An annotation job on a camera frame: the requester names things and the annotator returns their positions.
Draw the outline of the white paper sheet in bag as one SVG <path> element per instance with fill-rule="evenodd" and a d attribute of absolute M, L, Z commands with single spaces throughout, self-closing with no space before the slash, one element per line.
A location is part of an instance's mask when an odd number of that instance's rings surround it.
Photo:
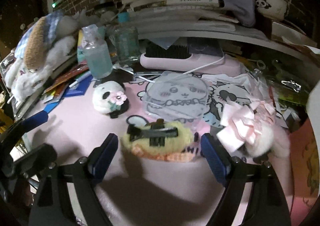
<path fill-rule="evenodd" d="M 319 114 L 319 106 L 320 106 L 320 84 L 319 82 L 315 85 L 312 89 L 311 93 L 309 94 L 308 102 L 306 105 L 306 112 L 309 117 L 312 115 Z"/>

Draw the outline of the panda plush clip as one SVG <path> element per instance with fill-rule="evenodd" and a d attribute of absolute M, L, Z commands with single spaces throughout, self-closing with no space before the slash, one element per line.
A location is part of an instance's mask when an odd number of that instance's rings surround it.
<path fill-rule="evenodd" d="M 130 103 L 125 94 L 125 86 L 116 81 L 108 81 L 98 85 L 93 91 L 93 108 L 111 119 L 118 118 L 128 111 Z"/>

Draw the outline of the pink cartoon storage bag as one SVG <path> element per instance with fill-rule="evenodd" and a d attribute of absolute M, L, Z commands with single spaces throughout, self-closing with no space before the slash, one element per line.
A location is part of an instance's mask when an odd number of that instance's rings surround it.
<path fill-rule="evenodd" d="M 319 157 L 309 119 L 289 136 L 293 174 L 291 224 L 300 225 L 316 203 L 319 191 Z"/>

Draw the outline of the Kotex pad package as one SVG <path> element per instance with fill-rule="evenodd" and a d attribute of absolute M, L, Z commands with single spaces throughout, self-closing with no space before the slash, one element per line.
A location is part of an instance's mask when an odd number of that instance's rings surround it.
<path fill-rule="evenodd" d="M 78 32 L 78 42 L 77 42 L 77 50 L 76 50 L 77 60 L 79 64 L 85 61 L 85 56 L 83 54 L 83 46 L 82 46 L 83 39 L 84 39 L 84 33 L 83 33 L 83 30 L 80 29 Z"/>

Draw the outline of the pink hair straightening brush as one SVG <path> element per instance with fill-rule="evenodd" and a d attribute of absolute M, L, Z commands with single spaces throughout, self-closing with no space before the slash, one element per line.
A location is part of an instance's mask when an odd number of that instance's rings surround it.
<path fill-rule="evenodd" d="M 145 52 L 140 56 L 140 64 L 146 69 L 183 73 L 226 74 L 231 77 L 241 74 L 240 62 L 223 53 L 218 56 L 192 53 L 186 59 L 182 59 L 178 57 L 177 49 L 174 50 L 171 58 L 165 54 L 156 57 Z"/>

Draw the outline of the panda print bowl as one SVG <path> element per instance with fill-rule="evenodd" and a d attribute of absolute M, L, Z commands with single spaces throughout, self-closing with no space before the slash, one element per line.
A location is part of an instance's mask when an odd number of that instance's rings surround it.
<path fill-rule="evenodd" d="M 272 20 L 284 20 L 287 11 L 285 0 L 255 0 L 255 5 L 259 13 Z"/>

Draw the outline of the stack of books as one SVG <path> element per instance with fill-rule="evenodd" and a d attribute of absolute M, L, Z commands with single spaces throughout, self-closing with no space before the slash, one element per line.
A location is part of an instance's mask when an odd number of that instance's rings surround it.
<path fill-rule="evenodd" d="M 136 18 L 160 17 L 172 15 L 178 19 L 203 19 L 227 23 L 227 30 L 235 31 L 240 25 L 241 35 L 265 40 L 263 32 L 252 27 L 245 27 L 231 11 L 220 8 L 219 0 L 121 0 Z"/>

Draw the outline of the purple cloth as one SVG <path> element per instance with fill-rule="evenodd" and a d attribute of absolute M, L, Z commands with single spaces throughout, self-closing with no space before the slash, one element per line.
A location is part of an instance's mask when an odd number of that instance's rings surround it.
<path fill-rule="evenodd" d="M 254 26 L 255 0 L 219 0 L 219 5 L 221 9 L 231 11 L 243 26 Z"/>

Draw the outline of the orange sachet sticks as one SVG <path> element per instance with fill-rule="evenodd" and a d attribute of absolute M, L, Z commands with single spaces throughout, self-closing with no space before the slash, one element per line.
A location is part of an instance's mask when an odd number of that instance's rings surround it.
<path fill-rule="evenodd" d="M 82 74 L 84 72 L 88 71 L 88 66 L 87 64 L 80 64 L 77 66 L 72 67 L 68 72 L 66 72 L 65 74 L 61 74 L 60 76 L 58 76 L 55 81 L 53 82 L 53 84 L 51 86 L 49 86 L 44 93 L 47 93 L 51 90 L 53 90 L 54 88 L 56 88 L 57 86 L 67 82 L 68 80 L 74 78 L 75 76 Z"/>

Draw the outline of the blue serrated sachet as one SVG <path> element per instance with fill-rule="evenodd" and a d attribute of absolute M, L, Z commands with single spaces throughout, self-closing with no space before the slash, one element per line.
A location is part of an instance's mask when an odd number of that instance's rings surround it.
<path fill-rule="evenodd" d="M 47 114 L 51 113 L 58 105 L 60 102 L 53 102 L 53 103 L 48 103 L 46 104 L 45 108 L 43 109 Z"/>

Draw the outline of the blue booklet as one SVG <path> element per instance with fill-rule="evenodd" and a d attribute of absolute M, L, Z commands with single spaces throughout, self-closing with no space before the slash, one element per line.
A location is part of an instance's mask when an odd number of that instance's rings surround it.
<path fill-rule="evenodd" d="M 67 88 L 62 97 L 65 98 L 65 97 L 84 96 L 92 79 L 93 77 L 89 76 L 84 80 L 82 80 L 79 84 L 71 88 Z"/>

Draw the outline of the pink ribbon bow puff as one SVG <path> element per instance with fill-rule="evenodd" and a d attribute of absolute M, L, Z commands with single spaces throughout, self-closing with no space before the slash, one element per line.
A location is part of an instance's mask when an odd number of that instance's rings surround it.
<path fill-rule="evenodd" d="M 272 152 L 278 158 L 290 155 L 287 132 L 276 124 L 276 110 L 270 102 L 254 99 L 240 105 L 231 100 L 224 104 L 216 136 L 228 153 L 244 147 L 247 155 L 258 158 Z"/>

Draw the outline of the yellow fuzzy hair clip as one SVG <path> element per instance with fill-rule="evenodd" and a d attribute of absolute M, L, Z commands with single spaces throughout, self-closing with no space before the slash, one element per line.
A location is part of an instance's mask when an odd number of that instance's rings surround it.
<path fill-rule="evenodd" d="M 121 144 L 131 154 L 151 160 L 190 162 L 195 158 L 194 133 L 178 121 L 158 119 L 144 127 L 128 125 Z"/>

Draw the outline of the dog plush with plaid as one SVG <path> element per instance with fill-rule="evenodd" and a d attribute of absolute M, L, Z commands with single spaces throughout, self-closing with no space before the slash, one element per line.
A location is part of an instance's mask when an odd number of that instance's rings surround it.
<path fill-rule="evenodd" d="M 33 95 L 70 58 L 78 30 L 79 22 L 74 17 L 56 11 L 25 32 L 14 49 L 13 62 L 2 62 L 4 83 L 16 101 Z"/>

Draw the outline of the clear bottle teal cap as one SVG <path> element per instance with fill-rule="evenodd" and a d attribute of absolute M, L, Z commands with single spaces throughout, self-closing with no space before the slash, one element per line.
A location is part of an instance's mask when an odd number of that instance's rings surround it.
<path fill-rule="evenodd" d="M 118 14 L 118 24 L 111 32 L 111 41 L 117 52 L 118 62 L 121 65 L 131 65 L 140 59 L 138 31 L 130 23 L 128 12 Z"/>

